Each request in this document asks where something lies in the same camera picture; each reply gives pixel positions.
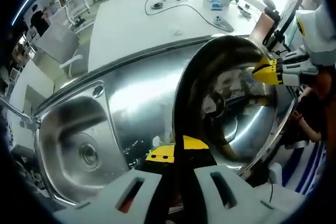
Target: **cable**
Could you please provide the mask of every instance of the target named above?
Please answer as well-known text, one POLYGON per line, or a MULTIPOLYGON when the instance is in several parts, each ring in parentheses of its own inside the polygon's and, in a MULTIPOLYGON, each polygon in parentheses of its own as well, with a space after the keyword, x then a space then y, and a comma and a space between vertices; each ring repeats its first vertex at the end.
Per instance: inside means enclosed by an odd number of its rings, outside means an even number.
POLYGON ((295 3, 296 3, 296 2, 292 2, 292 3, 290 3, 290 5, 289 5, 288 8, 286 9, 286 11, 284 11, 284 14, 283 14, 282 19, 280 20, 280 22, 285 18, 287 12, 290 10, 290 8, 292 7, 292 5, 295 4, 295 3))
POLYGON ((204 21, 207 22, 209 25, 211 25, 211 26, 213 26, 213 27, 215 27, 215 28, 217 28, 217 29, 219 29, 219 30, 226 31, 226 32, 230 33, 230 31, 225 30, 225 29, 223 29, 223 28, 221 28, 221 27, 215 26, 214 24, 212 24, 212 23, 210 23, 209 21, 207 21, 207 20, 202 16, 202 14, 200 14, 200 13, 198 12, 198 10, 196 10, 196 9, 195 9, 194 7, 192 7, 191 5, 185 5, 185 4, 183 4, 183 5, 175 5, 175 6, 169 7, 169 8, 167 8, 167 9, 161 10, 161 11, 156 12, 156 13, 148 13, 148 12, 147 12, 147 8, 146 8, 148 1, 149 1, 149 0, 146 0, 145 5, 144 5, 144 10, 145 10, 145 13, 146 13, 147 16, 153 16, 153 15, 156 15, 156 14, 159 14, 159 13, 162 13, 162 12, 165 12, 166 10, 170 10, 170 9, 173 9, 173 8, 176 8, 176 7, 187 6, 187 7, 191 8, 192 10, 194 10, 195 12, 197 12, 197 14, 199 14, 200 17, 201 17, 202 19, 204 19, 204 21))
POLYGON ((275 53, 276 55, 279 55, 280 56, 280 54, 282 54, 283 52, 288 52, 289 51, 289 49, 285 49, 284 51, 276 51, 276 52, 274 52, 274 51, 271 51, 271 52, 273 52, 273 53, 275 53))
POLYGON ((298 26, 296 26, 295 31, 294 31, 294 33, 293 33, 293 35, 292 35, 292 38, 291 38, 290 41, 288 42, 288 46, 290 46, 290 44, 293 42, 293 39, 294 39, 294 37, 295 37, 295 34, 296 34, 297 30, 298 30, 298 26))
POLYGON ((254 21, 255 21, 255 23, 257 23, 258 21, 252 16, 252 14, 251 14, 251 17, 254 19, 254 21))
POLYGON ((269 197, 269 202, 271 203, 272 197, 273 197, 273 180, 271 179, 271 177, 269 175, 268 175, 268 178, 271 181, 271 188, 272 188, 272 190, 271 190, 271 197, 269 197))

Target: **white tabletop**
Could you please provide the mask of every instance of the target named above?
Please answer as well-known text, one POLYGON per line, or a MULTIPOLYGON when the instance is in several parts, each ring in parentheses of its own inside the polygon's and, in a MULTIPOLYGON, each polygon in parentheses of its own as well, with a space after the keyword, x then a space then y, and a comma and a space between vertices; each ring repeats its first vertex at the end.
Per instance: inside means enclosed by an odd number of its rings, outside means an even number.
MULTIPOLYGON (((109 0, 99 7, 94 22, 88 69, 93 71, 110 62, 130 54, 174 42, 225 33, 209 25, 199 14, 187 6, 180 6, 154 16, 144 12, 146 0, 109 0)), ((160 10, 150 8, 161 0, 149 0, 147 10, 155 13, 160 10)), ((233 26, 233 35, 249 35, 259 16, 251 13, 255 19, 241 16, 236 5, 224 10, 210 10, 203 6, 203 0, 167 0, 163 9, 186 4, 193 6, 210 23, 220 15, 233 26)))
MULTIPOLYGON (((19 78, 17 79, 9 103, 20 111, 24 110, 27 86, 33 88, 44 98, 54 92, 54 83, 30 60, 19 78)), ((19 123, 21 118, 13 112, 7 112, 7 120, 13 131, 13 147, 16 144, 33 149, 33 134, 31 130, 22 128, 19 123)))

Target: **stainless steel bowl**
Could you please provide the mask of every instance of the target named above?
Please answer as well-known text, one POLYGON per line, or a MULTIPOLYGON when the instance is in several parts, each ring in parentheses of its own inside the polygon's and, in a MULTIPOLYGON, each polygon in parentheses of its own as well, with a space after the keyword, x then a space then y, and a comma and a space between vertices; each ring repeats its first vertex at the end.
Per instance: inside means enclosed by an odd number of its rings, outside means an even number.
POLYGON ((247 39, 223 36, 190 60, 178 84, 173 113, 176 147, 183 135, 204 141, 218 164, 239 170, 265 145, 277 112, 277 91, 251 72, 262 52, 247 39))

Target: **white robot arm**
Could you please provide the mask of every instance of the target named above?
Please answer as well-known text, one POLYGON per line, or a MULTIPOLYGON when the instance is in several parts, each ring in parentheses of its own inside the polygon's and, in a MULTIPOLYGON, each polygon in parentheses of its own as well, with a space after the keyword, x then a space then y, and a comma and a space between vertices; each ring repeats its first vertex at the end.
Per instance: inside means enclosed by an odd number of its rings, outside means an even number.
POLYGON ((267 84, 300 86, 318 74, 319 66, 336 63, 336 31, 327 10, 296 11, 303 45, 276 60, 262 59, 253 71, 257 81, 267 84))

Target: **faucet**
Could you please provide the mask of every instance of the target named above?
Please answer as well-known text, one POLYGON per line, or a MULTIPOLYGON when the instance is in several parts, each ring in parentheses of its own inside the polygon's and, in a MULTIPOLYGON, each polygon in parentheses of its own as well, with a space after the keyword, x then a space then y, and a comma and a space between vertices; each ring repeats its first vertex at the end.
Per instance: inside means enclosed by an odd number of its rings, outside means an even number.
POLYGON ((11 105, 9 102, 7 102, 2 95, 0 95, 0 103, 4 105, 5 108, 9 109, 10 111, 12 111, 14 114, 16 114, 21 118, 20 121, 21 127, 27 128, 31 131, 36 131, 40 127, 41 122, 39 121, 39 119, 37 119, 34 116, 29 116, 24 112, 21 112, 13 105, 11 105))

